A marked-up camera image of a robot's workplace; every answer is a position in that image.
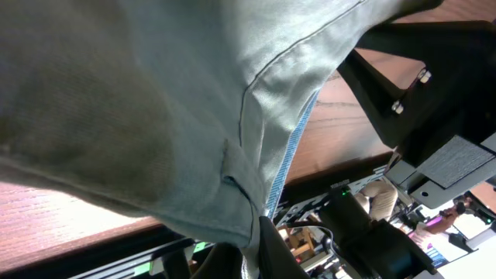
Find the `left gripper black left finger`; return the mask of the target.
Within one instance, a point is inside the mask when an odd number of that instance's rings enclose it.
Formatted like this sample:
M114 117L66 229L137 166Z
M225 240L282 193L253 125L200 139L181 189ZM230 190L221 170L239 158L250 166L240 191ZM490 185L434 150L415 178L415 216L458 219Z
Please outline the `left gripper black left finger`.
M228 243L215 244L191 279L241 279L243 255Z

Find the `khaki green shorts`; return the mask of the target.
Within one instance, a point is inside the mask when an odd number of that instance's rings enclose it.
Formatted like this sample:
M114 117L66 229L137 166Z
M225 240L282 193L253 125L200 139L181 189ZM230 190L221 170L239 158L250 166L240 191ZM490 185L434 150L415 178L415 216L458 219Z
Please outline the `khaki green shorts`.
M310 99L370 28L434 1L3 1L1 179L259 273L259 218Z

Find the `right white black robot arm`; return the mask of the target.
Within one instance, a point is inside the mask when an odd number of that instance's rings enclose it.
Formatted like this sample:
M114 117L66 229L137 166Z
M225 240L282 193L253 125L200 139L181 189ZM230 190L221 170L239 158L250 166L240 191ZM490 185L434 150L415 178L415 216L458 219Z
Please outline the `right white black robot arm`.
M423 62L409 88L397 87L360 51ZM495 26L485 21L374 27L338 69L384 145L400 160L386 173L417 202L435 208L495 175ZM403 232L373 221L346 186L319 213L354 278L435 273Z

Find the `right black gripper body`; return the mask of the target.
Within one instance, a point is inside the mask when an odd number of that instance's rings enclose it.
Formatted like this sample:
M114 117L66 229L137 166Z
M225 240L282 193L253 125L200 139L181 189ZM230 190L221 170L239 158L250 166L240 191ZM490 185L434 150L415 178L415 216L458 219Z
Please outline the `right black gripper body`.
M401 89L353 50L338 72L381 141L419 166L453 136L495 132L495 26L486 21L388 23L356 45L421 61L431 74Z

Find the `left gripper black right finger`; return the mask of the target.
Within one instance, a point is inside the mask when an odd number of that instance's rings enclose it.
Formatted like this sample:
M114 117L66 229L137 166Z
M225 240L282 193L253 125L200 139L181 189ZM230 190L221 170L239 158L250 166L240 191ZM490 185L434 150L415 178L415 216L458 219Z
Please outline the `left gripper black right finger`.
M262 279L309 279L299 266L272 221L259 217L259 267Z

